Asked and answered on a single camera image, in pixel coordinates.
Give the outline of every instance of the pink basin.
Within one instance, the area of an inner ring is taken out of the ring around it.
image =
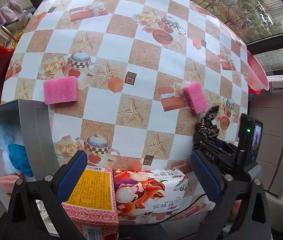
[[[269,90],[266,73],[258,60],[249,51],[248,54],[248,85],[255,91]]]

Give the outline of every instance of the table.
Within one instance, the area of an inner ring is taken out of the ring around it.
[[[16,47],[2,102],[43,101],[44,80],[64,76],[78,78],[79,98],[49,107],[59,164],[84,149],[106,152],[88,155],[94,165],[179,168],[189,177],[179,210],[203,193],[189,165],[199,115],[187,107],[184,86],[200,81],[210,106],[220,105],[220,139],[237,143],[247,112],[245,44],[189,0],[44,0]],[[175,218],[213,206],[203,197]]]

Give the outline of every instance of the cable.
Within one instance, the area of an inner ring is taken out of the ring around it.
[[[194,235],[194,234],[196,234],[196,233],[197,233],[197,232],[194,232],[194,233],[192,233],[192,234],[190,234],[190,235],[188,235],[188,236],[184,236],[184,237],[178,238],[177,240],[184,239],[184,238],[189,237],[189,236],[192,236],[192,235]]]
[[[204,193],[204,194],[201,194],[192,204],[190,204],[188,207],[186,207],[186,208],[183,209],[182,211],[180,211],[180,212],[178,212],[178,213],[172,215],[171,217],[166,218],[166,219],[164,219],[163,221],[160,221],[160,222],[158,222],[158,223],[155,223],[155,224],[147,224],[147,225],[148,225],[148,226],[159,225],[159,224],[161,224],[161,223],[163,223],[163,222],[165,222],[165,221],[167,221],[167,220],[169,220],[169,219],[171,219],[171,218],[177,216],[178,214],[180,214],[181,212],[184,212],[187,208],[189,208],[189,207],[191,207],[193,204],[195,204],[195,203],[196,203],[201,197],[203,197],[203,196],[206,196],[206,194],[205,194],[205,193]]]

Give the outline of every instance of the blue gripper pad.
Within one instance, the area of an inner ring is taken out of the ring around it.
[[[65,202],[69,199],[86,166],[87,154],[81,152],[57,185],[56,199],[58,203]]]
[[[221,197],[220,185],[196,151],[190,155],[190,166],[203,187],[207,198],[217,203]]]

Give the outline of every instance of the car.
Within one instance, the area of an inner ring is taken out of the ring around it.
[[[266,25],[268,25],[268,22],[265,19],[264,15],[263,14],[259,14],[259,15],[260,15],[260,18],[261,18],[262,22],[265,23]]]
[[[256,5],[256,7],[258,7],[259,10],[266,12],[266,9],[262,6],[262,4],[260,2]]]
[[[267,21],[271,24],[274,25],[273,20],[270,18],[269,14],[266,13]]]

